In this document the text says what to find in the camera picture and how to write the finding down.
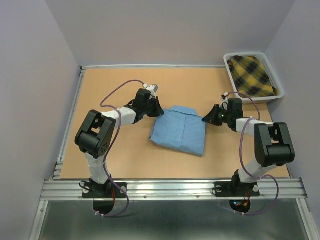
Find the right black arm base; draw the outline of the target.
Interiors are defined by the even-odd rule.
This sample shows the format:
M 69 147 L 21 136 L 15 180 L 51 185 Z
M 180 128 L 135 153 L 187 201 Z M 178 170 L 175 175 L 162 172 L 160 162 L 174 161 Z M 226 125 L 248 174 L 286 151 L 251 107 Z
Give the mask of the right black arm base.
M 260 191 L 258 183 L 242 183 L 233 184 L 232 181 L 216 181 L 212 189 L 213 194 L 218 198 L 235 198 L 235 197 L 259 197 Z

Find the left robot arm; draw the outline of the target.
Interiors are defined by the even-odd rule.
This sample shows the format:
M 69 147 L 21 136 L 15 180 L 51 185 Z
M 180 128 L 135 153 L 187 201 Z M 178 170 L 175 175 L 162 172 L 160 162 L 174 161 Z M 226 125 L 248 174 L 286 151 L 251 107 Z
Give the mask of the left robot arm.
M 74 141 L 87 159 L 89 180 L 95 184 L 94 191 L 100 197 L 111 193 L 105 157 L 111 149 L 114 130 L 119 130 L 124 125 L 136 124 L 144 116 L 157 118 L 164 115 L 157 91 L 156 84 L 144 84 L 135 99 L 127 105 L 108 112 L 90 110 L 86 115 Z

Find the light blue long sleeve shirt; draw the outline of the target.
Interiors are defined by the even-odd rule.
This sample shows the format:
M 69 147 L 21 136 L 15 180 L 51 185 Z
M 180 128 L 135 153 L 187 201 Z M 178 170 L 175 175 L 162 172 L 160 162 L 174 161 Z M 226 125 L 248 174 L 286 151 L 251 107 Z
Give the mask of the light blue long sleeve shirt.
M 202 157 L 205 152 L 206 123 L 193 108 L 175 105 L 164 110 L 150 134 L 159 147 Z

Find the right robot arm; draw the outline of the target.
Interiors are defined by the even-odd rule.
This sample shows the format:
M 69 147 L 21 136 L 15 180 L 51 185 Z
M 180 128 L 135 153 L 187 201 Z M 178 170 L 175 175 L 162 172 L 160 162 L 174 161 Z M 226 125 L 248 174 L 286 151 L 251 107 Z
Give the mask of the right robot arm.
M 284 122 L 265 122 L 253 117 L 244 117 L 243 101 L 239 98 L 225 98 L 221 104 L 215 104 L 202 121 L 218 127 L 226 124 L 232 131 L 241 133 L 241 168 L 234 173 L 228 185 L 217 186 L 216 193 L 230 191 L 235 195 L 242 195 L 247 190 L 253 190 L 257 181 L 266 173 L 295 159 L 288 125 Z M 245 135 L 254 138 L 254 158 L 247 165 L 244 165 L 243 161 Z

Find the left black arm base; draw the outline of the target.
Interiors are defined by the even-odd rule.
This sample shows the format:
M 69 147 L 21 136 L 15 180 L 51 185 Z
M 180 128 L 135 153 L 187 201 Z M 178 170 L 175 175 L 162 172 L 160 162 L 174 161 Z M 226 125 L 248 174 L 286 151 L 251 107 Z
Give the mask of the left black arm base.
M 80 181 L 79 186 L 82 189 L 83 199 L 125 199 L 125 194 L 120 191 L 109 180 L 105 184 L 99 184 L 94 181 Z

